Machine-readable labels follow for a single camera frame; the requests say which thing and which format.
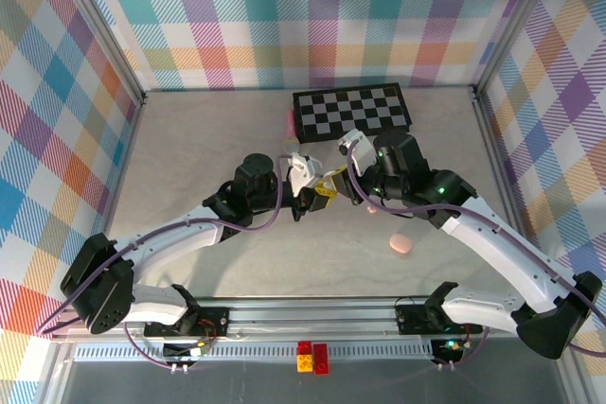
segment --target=yellow lego brick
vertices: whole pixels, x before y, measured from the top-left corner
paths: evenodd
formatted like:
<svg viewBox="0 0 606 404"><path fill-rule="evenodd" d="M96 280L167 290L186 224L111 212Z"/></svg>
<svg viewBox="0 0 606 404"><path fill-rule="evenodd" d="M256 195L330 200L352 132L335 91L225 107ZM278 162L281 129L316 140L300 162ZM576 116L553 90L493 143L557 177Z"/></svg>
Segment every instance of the yellow lego brick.
<svg viewBox="0 0 606 404"><path fill-rule="evenodd" d="M310 373L313 371L313 355L297 355L296 371L299 373Z"/></svg>

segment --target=white table surface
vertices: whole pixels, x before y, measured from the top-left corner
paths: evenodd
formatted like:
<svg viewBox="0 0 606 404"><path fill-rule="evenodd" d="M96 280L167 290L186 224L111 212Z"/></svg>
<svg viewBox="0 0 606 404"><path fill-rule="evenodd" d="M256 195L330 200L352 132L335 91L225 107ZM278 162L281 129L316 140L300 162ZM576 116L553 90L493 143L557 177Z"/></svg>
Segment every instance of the white table surface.
<svg viewBox="0 0 606 404"><path fill-rule="evenodd" d="M293 91L151 94L119 196L111 237L148 231L184 215L231 180L244 156L282 152ZM465 88L403 90L430 166L470 182L503 216L488 155ZM334 142L309 144L324 169L345 160ZM268 215L256 222L266 220ZM408 255L389 238L409 236ZM155 270L144 283L179 283L195 296L429 294L443 281L485 290L509 285L479 256L422 220L370 215L339 197L293 222L284 210L263 233L242 233Z"/></svg>

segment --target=colorful plaid pattern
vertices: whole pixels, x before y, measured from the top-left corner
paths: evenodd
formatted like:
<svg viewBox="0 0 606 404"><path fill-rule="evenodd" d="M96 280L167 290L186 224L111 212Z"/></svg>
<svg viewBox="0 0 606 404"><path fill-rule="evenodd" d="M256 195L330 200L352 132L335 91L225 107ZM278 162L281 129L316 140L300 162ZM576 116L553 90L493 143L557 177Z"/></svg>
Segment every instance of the colorful plaid pattern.
<svg viewBox="0 0 606 404"><path fill-rule="evenodd" d="M32 335L107 215L135 106L72 0L0 0L2 403L34 397Z"/></svg>
<svg viewBox="0 0 606 404"><path fill-rule="evenodd" d="M606 0L540 0L489 96L533 240L606 280ZM604 350L605 335L594 318L578 338ZM606 399L606 360L585 361Z"/></svg>
<svg viewBox="0 0 606 404"><path fill-rule="evenodd" d="M468 84L516 2L98 0L142 82L166 90Z"/></svg>

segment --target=plaid wall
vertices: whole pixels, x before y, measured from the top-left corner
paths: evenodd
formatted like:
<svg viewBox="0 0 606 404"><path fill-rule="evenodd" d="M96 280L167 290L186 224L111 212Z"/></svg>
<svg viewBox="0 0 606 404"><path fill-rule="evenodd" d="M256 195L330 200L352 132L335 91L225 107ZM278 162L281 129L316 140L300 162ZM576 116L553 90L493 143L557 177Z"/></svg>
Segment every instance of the plaid wall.
<svg viewBox="0 0 606 404"><path fill-rule="evenodd" d="M606 0L540 0L489 89L534 241L606 279ZM606 311L606 292L598 306ZM581 345L606 348L599 321ZM606 402L606 360L585 359Z"/></svg>
<svg viewBox="0 0 606 404"><path fill-rule="evenodd" d="M331 87L386 80L403 86L469 84L516 1L98 4L142 83L172 90Z"/></svg>
<svg viewBox="0 0 606 404"><path fill-rule="evenodd" d="M72 0L0 0L0 402L31 402L32 336L106 217L135 103Z"/></svg>

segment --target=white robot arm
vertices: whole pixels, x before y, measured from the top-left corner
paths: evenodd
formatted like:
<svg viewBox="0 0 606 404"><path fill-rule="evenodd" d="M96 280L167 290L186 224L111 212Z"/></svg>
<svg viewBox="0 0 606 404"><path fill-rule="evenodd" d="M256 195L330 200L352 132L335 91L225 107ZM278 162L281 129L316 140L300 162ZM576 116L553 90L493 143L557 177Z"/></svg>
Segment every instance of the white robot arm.
<svg viewBox="0 0 606 404"><path fill-rule="evenodd" d="M339 150L350 156L356 183L366 194L396 199L410 206L448 203L480 214L499 227L466 214L430 210L416 214L436 228L465 243L501 273L515 292L495 294L471 290L456 283L443 283L426 302L427 315L436 327L448 324L475 324L517 333L533 350L548 358L558 358L570 343L589 308L544 268L550 267L572 287L596 301L601 281L592 273L574 275L552 261L515 232L489 208L484 199L460 176L449 170L431 170L416 140L403 130L376 138L374 145L361 132L349 132L339 141ZM294 154L284 183L281 206L290 207L295 220L306 212L328 206L336 192L354 204L362 201L353 188L346 167L321 175L317 160ZM190 334L200 317L195 299L181 286L156 288L138 284L152 267L162 266L180 255L226 240L237 232L212 221L190 223L205 218L248 226L256 213L276 206L276 176L272 161L264 155L250 155L238 167L233 181L178 220L176 229L156 231L151 237L135 237L110 242L103 234L90 237L62 282L69 296L98 264L128 245L131 251L113 264L74 302L74 308L91 333L102 333L120 322L156 322ZM530 260L515 243L500 235L506 230L522 242L540 261ZM138 237L149 237L143 245Z"/></svg>

